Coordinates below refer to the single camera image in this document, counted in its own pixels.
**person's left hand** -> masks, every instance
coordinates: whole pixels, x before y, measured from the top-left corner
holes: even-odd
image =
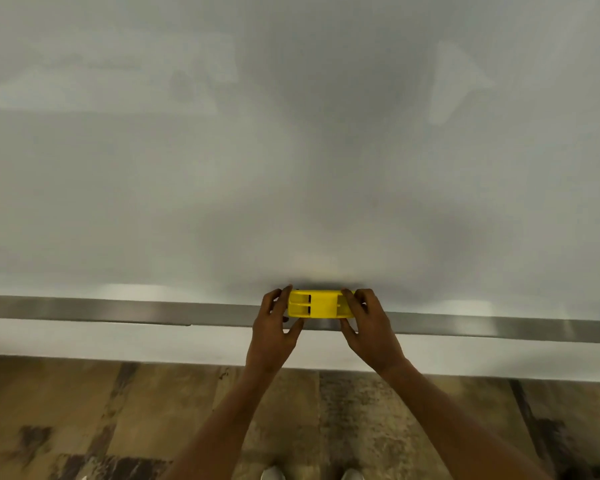
[[[283,314],[292,288],[289,285],[284,290],[273,290],[262,298],[260,312],[253,323],[246,371],[274,376],[295,348],[304,320],[299,318],[288,333],[282,329]]]

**person's left arm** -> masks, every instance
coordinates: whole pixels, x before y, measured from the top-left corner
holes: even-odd
[[[282,329],[291,285],[264,295],[253,324],[247,361],[233,389],[209,416],[161,480],[229,480],[253,414],[276,373],[296,346],[304,322]]]

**forearm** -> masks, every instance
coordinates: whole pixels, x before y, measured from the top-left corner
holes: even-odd
[[[253,414],[272,379],[245,369],[162,480],[229,480]]]
[[[542,469],[483,428],[405,360],[383,375],[424,428],[455,480],[548,480]]]

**stone tile floor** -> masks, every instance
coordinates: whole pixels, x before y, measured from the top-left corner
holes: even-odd
[[[238,367],[0,357],[0,480],[150,480],[229,390]],[[485,425],[560,476],[546,431],[600,471],[600,384],[435,376]],[[449,479],[423,430],[373,374],[283,370],[249,428],[236,479]]]

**person's right arm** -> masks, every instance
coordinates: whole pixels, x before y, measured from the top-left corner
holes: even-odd
[[[346,319],[340,320],[347,343],[398,393],[455,480],[550,480],[412,366],[372,290],[342,292],[358,325],[355,332]]]

